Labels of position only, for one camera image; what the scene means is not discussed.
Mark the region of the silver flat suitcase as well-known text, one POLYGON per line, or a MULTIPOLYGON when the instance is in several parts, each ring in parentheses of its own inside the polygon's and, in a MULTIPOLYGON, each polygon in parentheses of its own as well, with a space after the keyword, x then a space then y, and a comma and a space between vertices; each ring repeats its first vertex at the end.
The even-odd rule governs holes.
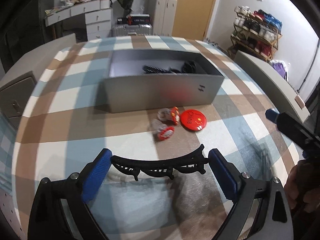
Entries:
POLYGON ((120 24, 115 25, 112 28, 112 36, 138 36, 138 35, 151 35, 152 25, 150 24, 138 24, 138 25, 128 25, 120 24))

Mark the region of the wooden door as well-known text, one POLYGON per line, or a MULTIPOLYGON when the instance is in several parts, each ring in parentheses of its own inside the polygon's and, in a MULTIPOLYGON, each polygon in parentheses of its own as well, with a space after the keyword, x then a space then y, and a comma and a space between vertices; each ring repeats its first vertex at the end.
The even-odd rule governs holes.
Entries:
POLYGON ((177 0, 172 36, 202 40, 216 0, 177 0))

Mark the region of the grey open cardboard box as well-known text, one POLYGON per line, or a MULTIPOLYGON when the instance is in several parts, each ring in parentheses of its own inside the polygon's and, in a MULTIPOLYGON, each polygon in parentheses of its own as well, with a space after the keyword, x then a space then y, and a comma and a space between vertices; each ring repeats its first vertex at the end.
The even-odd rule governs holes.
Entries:
POLYGON ((104 79, 111 113, 207 105, 214 101, 224 75, 203 54, 165 49, 127 49, 111 53, 104 79), (207 74, 184 74, 195 61, 207 74))

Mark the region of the red China pin badge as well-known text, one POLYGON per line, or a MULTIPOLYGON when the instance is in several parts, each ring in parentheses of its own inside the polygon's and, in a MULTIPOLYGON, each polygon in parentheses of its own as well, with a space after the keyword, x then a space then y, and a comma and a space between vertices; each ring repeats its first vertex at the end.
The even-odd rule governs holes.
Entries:
POLYGON ((197 132, 206 127, 207 118, 202 112, 195 109, 189 109, 180 115, 180 122, 184 128, 197 132))

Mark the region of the black hair claw clip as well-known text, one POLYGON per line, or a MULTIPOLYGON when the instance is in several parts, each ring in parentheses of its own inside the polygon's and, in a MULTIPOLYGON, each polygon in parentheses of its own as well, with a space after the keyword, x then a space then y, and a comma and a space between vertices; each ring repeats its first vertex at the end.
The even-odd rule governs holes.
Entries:
POLYGON ((207 74, 206 71, 199 66, 195 61, 185 61, 181 73, 184 74, 207 74))

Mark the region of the long black banana clip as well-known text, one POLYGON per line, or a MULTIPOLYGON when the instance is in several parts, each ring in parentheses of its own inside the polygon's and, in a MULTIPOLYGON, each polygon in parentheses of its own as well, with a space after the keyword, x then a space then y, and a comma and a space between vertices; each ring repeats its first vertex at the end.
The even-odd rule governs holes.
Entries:
POLYGON ((174 170, 183 174, 191 174, 194 172, 205 174, 204 166, 208 164, 208 158, 204 157, 202 153, 203 150, 204 146, 200 145, 189 154, 173 159, 154 161, 132 160, 114 155, 111 157, 111 163, 119 172, 133 176, 136 181, 138 180, 140 172, 155 178, 168 177, 173 180, 174 170))

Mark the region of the black box on suitcase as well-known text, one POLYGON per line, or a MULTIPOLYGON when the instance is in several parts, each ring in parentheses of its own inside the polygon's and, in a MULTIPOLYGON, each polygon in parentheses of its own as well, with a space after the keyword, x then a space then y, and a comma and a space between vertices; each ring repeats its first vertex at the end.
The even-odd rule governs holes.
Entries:
POLYGON ((133 14, 126 17, 117 18, 117 24, 151 24, 151 18, 149 14, 133 14))

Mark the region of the plaid checkered tablecloth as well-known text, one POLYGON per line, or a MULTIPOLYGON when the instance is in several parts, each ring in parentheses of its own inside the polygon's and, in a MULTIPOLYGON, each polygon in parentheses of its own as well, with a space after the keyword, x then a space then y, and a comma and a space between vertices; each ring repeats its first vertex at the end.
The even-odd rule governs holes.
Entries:
MULTIPOLYGON (((12 161, 15 213, 23 233, 40 180, 80 172, 103 148, 130 159, 160 160, 204 145, 217 148, 240 171, 276 176, 282 183, 299 160, 297 149, 265 118, 273 107, 265 92, 231 59, 213 46, 177 37, 106 38, 81 43, 54 55, 22 115, 12 161), (224 76, 216 98, 197 107, 207 126, 182 126, 157 142, 150 131, 155 110, 108 113, 103 78, 111 54, 138 48, 201 53, 224 76)), ((111 168, 91 211, 110 239, 211 239, 231 202, 211 171, 176 173, 175 179, 139 180, 111 168)))

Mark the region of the white drawer desk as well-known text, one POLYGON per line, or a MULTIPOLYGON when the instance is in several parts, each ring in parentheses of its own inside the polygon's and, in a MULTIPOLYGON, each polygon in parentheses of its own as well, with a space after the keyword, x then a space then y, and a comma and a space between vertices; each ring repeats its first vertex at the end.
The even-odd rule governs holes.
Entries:
POLYGON ((44 22, 58 36, 75 33, 79 40, 90 41, 111 36, 112 20, 111 0, 93 0, 47 16, 44 22))

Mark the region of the wooden shoe rack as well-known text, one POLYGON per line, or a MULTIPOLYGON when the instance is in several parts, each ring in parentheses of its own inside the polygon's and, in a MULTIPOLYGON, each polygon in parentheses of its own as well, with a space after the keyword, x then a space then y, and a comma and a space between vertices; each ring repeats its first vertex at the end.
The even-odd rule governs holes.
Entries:
POLYGON ((279 49, 283 24, 263 10, 251 11, 250 7, 235 7, 236 17, 230 35, 232 45, 227 49, 231 56, 246 52, 265 62, 273 60, 279 49))

